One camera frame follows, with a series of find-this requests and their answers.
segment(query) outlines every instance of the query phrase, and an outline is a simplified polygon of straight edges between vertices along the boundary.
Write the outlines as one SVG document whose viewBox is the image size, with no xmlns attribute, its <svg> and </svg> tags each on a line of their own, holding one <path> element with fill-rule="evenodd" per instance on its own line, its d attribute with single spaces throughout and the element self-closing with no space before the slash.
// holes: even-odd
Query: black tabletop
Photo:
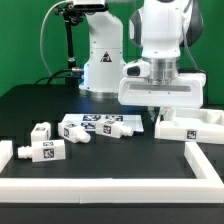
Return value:
<svg viewBox="0 0 224 224">
<path fill-rule="evenodd" d="M 51 139 L 60 139 L 57 124 L 67 113 L 141 115 L 144 133 L 120 139 L 91 133 L 88 144 L 65 141 L 66 160 L 61 161 L 32 163 L 17 158 L 17 148 L 30 145 L 30 132 L 36 123 L 51 123 Z M 14 148 L 14 156 L 0 178 L 195 178 L 184 158 L 184 142 L 153 136 L 154 124 L 145 107 L 121 106 L 116 99 L 80 96 L 74 88 L 62 85 L 16 86 L 0 98 L 0 140 L 12 140 Z M 202 143 L 199 146 L 223 179 L 224 147 Z M 224 221 L 222 204 L 1 204 L 0 212 L 4 214 L 5 223 L 18 221 L 18 218 L 26 223 L 25 214 L 34 221 L 37 221 L 34 217 L 41 214 L 38 215 L 40 222 L 36 223 Z"/>
</svg>

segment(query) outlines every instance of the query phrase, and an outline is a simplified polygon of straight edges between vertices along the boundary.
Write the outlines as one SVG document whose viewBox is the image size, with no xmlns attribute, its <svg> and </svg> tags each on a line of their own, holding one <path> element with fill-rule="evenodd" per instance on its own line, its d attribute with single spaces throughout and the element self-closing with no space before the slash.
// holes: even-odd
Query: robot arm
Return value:
<svg viewBox="0 0 224 224">
<path fill-rule="evenodd" d="M 121 104 L 196 108 L 202 105 L 205 75 L 181 74 L 177 70 L 183 33 L 188 39 L 194 37 L 191 44 L 201 35 L 202 27 L 196 29 L 197 35 L 192 33 L 192 19 L 201 19 L 196 3 L 198 0 L 147 0 L 132 16 L 131 38 L 143 51 L 140 60 L 124 68 L 126 78 L 119 89 Z"/>
</svg>

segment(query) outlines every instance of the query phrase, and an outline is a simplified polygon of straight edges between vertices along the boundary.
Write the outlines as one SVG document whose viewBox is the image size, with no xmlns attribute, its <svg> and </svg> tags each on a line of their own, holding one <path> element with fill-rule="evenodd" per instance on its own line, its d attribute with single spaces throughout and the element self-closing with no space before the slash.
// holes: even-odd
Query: green wall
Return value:
<svg viewBox="0 0 224 224">
<path fill-rule="evenodd" d="M 0 15 L 0 95 L 19 84 L 31 84 L 48 76 L 39 51 L 40 28 L 48 9 L 59 0 L 1 1 Z M 215 103 L 224 104 L 224 13 L 223 0 L 201 0 L 204 33 L 191 47 L 200 69 L 208 73 L 208 96 Z M 134 11 L 133 3 L 111 4 L 110 11 L 124 24 L 124 59 L 131 61 L 140 56 L 127 39 L 128 18 Z M 62 17 L 51 15 L 46 25 L 44 49 L 46 60 L 53 72 L 66 68 L 67 51 Z M 74 49 L 78 65 L 88 59 L 88 25 L 74 28 Z M 191 67 L 183 52 L 181 67 Z"/>
</svg>

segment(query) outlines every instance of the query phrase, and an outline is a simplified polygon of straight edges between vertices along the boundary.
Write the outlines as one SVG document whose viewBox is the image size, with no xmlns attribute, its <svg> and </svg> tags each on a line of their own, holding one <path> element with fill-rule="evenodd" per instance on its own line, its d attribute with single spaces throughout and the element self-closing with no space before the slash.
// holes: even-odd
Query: white tray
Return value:
<svg viewBox="0 0 224 224">
<path fill-rule="evenodd" d="M 224 112 L 161 108 L 155 138 L 224 144 Z"/>
</svg>

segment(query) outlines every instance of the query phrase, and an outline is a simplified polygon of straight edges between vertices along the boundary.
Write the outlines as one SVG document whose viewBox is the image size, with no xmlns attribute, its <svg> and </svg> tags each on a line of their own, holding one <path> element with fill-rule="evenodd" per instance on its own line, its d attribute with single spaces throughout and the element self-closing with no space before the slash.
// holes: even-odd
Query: white frame border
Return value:
<svg viewBox="0 0 224 224">
<path fill-rule="evenodd" d="M 197 143 L 185 143 L 197 179 L 0 178 L 1 203 L 223 203 L 224 185 Z M 12 142 L 0 142 L 0 172 Z"/>
</svg>

